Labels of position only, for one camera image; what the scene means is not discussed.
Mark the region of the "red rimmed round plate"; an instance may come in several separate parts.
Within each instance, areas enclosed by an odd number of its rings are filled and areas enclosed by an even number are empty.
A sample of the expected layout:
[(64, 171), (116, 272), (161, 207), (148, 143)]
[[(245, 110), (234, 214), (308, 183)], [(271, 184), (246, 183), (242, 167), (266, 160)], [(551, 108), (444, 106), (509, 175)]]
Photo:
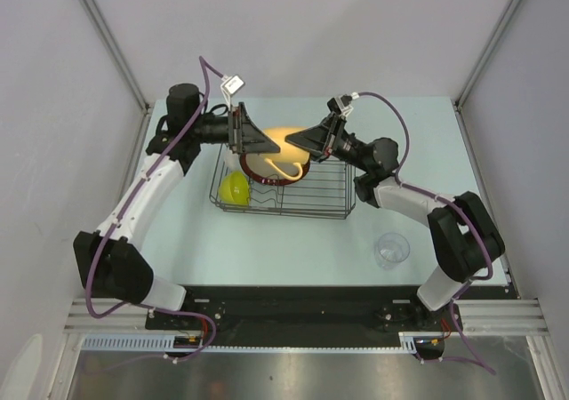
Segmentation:
[(253, 181), (266, 186), (287, 186), (302, 180), (310, 169), (310, 161), (304, 164), (274, 162), (269, 164), (258, 154), (246, 154), (239, 157), (239, 163), (245, 175)]

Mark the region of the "beige mug yellow handle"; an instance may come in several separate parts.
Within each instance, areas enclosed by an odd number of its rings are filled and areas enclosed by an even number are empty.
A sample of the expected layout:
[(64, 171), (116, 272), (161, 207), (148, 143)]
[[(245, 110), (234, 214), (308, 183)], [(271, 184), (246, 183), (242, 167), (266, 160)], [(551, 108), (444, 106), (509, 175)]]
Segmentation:
[(289, 145), (285, 142), (285, 136), (289, 133), (298, 132), (303, 127), (272, 127), (267, 128), (263, 132), (266, 133), (280, 148), (281, 151), (275, 154), (258, 154), (265, 158), (265, 161), (269, 164), (274, 162), (290, 162), (296, 164), (304, 164), (309, 160), (309, 153), (297, 148), (293, 145)]

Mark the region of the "white bowl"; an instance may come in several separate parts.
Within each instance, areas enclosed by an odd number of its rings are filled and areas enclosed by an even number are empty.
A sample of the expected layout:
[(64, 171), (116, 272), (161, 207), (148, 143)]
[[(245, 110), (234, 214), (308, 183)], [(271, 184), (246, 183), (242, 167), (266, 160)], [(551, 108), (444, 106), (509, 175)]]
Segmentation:
[(223, 161), (228, 170), (232, 172), (241, 170), (240, 155), (234, 153), (229, 148), (225, 150)]

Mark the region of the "yellow green bowl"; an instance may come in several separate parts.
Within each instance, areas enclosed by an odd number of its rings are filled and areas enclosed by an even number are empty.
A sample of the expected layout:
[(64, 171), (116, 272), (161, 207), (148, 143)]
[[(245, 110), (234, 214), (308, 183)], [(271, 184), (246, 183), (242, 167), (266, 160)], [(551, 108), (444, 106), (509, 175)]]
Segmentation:
[(223, 203), (248, 206), (250, 189), (247, 178), (241, 172), (226, 175), (218, 189), (219, 198)]

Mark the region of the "dark wire dish rack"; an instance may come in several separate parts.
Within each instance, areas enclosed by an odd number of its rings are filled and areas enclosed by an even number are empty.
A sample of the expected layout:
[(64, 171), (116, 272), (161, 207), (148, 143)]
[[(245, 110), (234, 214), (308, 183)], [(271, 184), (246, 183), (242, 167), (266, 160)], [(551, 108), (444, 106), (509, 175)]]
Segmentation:
[(219, 189), (223, 179), (231, 174), (228, 161), (228, 148), (222, 145), (212, 176), (210, 201), (225, 212), (344, 220), (356, 206), (355, 169), (335, 158), (311, 163), (306, 176), (290, 185), (262, 184), (246, 175), (250, 191), (248, 204), (226, 203)]

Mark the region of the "clear plastic cup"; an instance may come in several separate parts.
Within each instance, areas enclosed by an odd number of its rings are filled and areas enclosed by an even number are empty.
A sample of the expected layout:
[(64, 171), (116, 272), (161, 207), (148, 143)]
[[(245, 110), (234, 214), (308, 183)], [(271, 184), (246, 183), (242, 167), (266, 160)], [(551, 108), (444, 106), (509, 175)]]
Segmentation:
[(410, 255), (407, 239), (398, 233), (387, 233), (374, 243), (374, 257), (377, 264), (391, 270), (403, 263)]

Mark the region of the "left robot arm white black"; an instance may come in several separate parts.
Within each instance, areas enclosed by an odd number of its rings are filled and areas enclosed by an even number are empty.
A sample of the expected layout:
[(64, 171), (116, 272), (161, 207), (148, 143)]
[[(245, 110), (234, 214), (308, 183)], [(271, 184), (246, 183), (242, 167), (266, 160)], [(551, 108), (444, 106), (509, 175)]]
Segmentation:
[(77, 234), (73, 248), (81, 284), (95, 295), (165, 310), (175, 327), (191, 326), (196, 306), (186, 289), (156, 276), (140, 249), (165, 199), (188, 174), (204, 144), (225, 144), (236, 154), (276, 153), (280, 147), (248, 116), (244, 104), (217, 115), (194, 84), (176, 84), (166, 113), (146, 149), (138, 176), (112, 213), (93, 231)]

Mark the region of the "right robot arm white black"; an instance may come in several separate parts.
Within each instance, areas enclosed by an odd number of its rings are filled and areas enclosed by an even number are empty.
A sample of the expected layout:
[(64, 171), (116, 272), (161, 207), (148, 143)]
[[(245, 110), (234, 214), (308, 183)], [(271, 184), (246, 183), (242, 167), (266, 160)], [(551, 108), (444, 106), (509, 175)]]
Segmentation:
[(479, 279), (482, 268), (493, 277), (493, 263), (505, 252), (504, 241), (477, 194), (442, 195), (399, 180), (397, 143), (390, 138), (362, 142), (346, 132), (345, 124), (344, 117), (330, 114), (285, 140), (308, 152), (313, 161), (333, 156), (361, 170), (354, 179), (360, 201), (429, 229), (437, 267), (419, 287), (419, 302), (410, 307), (410, 318), (417, 328), (430, 330), (441, 321), (441, 308)]

